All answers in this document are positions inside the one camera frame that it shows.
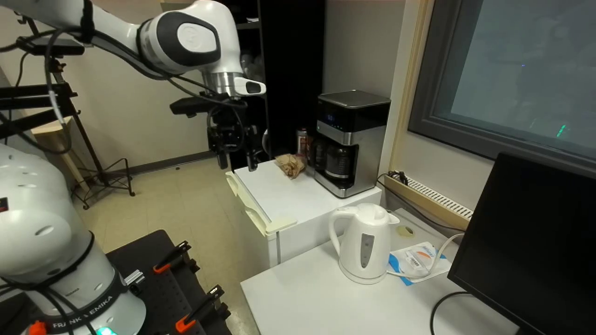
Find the white electric kettle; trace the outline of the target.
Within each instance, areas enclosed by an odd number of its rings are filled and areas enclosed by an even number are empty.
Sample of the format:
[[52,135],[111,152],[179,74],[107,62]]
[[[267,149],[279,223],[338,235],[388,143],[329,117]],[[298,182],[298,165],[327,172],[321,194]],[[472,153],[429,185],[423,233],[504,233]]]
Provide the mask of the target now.
[[332,212],[328,231],[340,271],[353,282],[377,284],[387,274],[391,228],[400,223],[378,204],[361,203]]

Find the crumpled brown paper bag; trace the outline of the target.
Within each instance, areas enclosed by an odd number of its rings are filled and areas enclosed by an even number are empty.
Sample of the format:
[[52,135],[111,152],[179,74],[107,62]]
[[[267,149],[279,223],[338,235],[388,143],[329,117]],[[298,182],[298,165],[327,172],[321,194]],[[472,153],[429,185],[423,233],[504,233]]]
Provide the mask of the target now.
[[277,155],[275,157],[275,163],[291,180],[298,178],[298,176],[306,169],[306,159],[302,155]]

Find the black and silver coffee maker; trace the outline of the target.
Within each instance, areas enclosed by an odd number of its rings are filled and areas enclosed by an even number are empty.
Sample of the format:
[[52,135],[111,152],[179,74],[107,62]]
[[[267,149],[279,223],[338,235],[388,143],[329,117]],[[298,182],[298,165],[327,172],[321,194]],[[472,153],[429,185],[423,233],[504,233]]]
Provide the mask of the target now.
[[[390,104],[389,98],[361,90],[326,93],[318,97],[308,163],[315,180],[339,199],[347,199],[375,186]],[[351,186],[334,184],[322,174],[327,142],[356,147]]]

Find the white mini fridge door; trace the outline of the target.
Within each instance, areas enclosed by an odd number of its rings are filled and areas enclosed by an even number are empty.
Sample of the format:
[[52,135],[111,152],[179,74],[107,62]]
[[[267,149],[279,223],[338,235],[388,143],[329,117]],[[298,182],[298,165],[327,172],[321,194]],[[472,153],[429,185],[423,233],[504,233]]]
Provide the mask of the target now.
[[279,265],[282,262],[281,231],[295,226],[297,220],[285,216],[271,220],[235,173],[226,172],[226,182],[240,207],[237,227],[241,246],[251,257],[255,271],[259,273]]

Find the black monitor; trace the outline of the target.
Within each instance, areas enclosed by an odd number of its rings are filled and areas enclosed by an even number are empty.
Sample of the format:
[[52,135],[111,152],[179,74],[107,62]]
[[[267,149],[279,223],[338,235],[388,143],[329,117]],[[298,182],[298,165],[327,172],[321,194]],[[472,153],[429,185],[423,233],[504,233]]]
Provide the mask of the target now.
[[498,154],[447,277],[517,335],[596,335],[596,172]]

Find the orange and black clamp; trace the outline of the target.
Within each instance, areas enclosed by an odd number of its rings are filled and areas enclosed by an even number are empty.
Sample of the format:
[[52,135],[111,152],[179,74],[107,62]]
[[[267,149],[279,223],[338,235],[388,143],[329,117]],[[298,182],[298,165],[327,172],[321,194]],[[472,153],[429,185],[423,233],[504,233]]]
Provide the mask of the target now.
[[175,323],[176,332],[184,335],[189,333],[192,327],[205,322],[209,324],[216,317],[225,314],[226,310],[220,302],[224,293],[224,289],[219,284],[207,291],[202,299],[200,299],[198,305],[189,314],[186,314]]
[[191,245],[187,240],[182,241],[178,245],[176,245],[172,250],[170,250],[162,260],[158,261],[153,267],[154,274],[162,274],[168,269],[172,267],[174,263],[177,262],[178,259],[182,259],[184,255],[188,253],[188,250],[191,249]]

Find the glass coffee carafe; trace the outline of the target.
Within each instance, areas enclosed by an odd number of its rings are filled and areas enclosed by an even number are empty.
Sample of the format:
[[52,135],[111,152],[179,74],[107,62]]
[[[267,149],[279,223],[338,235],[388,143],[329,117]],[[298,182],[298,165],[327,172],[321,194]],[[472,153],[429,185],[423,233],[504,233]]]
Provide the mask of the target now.
[[348,187],[353,184],[356,159],[355,146],[327,142],[322,174],[332,183]]

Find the white and blue packet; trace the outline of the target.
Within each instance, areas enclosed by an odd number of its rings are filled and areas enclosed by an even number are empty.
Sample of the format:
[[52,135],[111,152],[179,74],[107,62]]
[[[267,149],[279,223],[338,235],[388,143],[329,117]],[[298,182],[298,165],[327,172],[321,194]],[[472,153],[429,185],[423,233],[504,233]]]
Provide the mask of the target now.
[[392,251],[387,273],[399,278],[405,286],[446,274],[452,263],[439,251],[427,241]]

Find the baseboard heater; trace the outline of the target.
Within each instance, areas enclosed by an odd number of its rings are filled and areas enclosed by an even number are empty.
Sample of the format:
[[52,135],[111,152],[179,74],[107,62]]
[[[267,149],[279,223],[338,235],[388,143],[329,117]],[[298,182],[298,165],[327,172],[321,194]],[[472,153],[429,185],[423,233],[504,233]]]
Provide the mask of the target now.
[[474,211],[435,191],[402,171],[380,174],[377,184],[406,204],[411,210],[437,225],[466,231]]

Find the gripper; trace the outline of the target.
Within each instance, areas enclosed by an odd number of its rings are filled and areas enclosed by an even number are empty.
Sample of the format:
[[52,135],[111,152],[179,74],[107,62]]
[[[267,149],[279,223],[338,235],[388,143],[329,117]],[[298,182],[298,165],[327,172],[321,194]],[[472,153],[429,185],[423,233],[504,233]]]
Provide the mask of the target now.
[[229,168],[229,154],[245,152],[249,172],[257,169],[259,134],[255,125],[244,126],[239,108],[211,108],[207,113],[207,142],[217,156],[219,169]]

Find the wooden table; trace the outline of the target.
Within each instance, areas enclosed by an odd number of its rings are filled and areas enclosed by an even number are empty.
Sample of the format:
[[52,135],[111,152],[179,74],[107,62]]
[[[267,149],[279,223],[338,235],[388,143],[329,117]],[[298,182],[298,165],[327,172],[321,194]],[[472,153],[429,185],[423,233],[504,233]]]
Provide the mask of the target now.
[[[66,149],[66,136],[63,134],[62,126],[58,121],[36,127],[32,130],[32,134],[35,139],[41,140],[43,144],[48,144],[53,150]],[[82,174],[85,165],[77,155],[74,147],[66,154],[51,158],[50,161],[64,174],[69,188],[80,188],[82,191],[91,190]]]

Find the black shelf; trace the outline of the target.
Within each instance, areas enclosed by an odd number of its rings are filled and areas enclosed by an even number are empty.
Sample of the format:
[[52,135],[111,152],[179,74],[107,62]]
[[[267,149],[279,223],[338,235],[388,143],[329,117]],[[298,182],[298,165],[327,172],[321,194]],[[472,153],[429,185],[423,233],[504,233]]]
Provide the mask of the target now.
[[297,131],[313,131],[322,93],[326,0],[217,0],[234,17],[251,78],[267,91],[247,97],[257,129],[256,162],[294,154]]

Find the window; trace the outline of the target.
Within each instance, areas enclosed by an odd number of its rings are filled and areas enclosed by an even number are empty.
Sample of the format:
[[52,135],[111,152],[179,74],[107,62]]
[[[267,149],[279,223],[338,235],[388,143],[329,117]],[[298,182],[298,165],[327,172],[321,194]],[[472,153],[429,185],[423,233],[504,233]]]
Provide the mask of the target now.
[[596,178],[596,0],[433,0],[408,130]]

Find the white mini fridge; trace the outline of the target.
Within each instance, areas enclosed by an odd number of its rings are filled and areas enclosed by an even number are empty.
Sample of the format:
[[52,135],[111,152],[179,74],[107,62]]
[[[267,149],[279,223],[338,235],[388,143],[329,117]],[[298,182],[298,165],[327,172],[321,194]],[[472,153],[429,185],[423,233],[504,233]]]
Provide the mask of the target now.
[[[285,216],[297,220],[295,226],[281,231],[281,263],[328,242],[328,219],[337,208],[381,202],[381,189],[377,187],[347,199],[339,199],[307,173],[301,173],[298,178],[291,180],[276,161],[260,163],[253,172],[249,172],[247,167],[231,172],[240,178],[268,218],[272,220]],[[238,233],[239,222],[240,214],[235,224]],[[242,252],[248,256],[243,247]],[[255,271],[251,257],[248,257]]]

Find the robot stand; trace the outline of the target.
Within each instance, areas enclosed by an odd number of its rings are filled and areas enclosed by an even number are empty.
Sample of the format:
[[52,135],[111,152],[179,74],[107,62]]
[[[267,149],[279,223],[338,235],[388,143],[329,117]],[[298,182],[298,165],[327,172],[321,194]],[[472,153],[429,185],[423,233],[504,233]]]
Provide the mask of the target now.
[[[110,253],[79,223],[62,219],[0,227],[0,278],[5,288],[31,301],[20,330],[25,335],[180,335],[175,323],[189,314],[207,291],[184,255],[170,269],[152,267],[176,245],[158,230]],[[126,286],[134,270],[139,285]],[[230,312],[212,322],[223,322]],[[205,335],[203,323],[184,335]]]

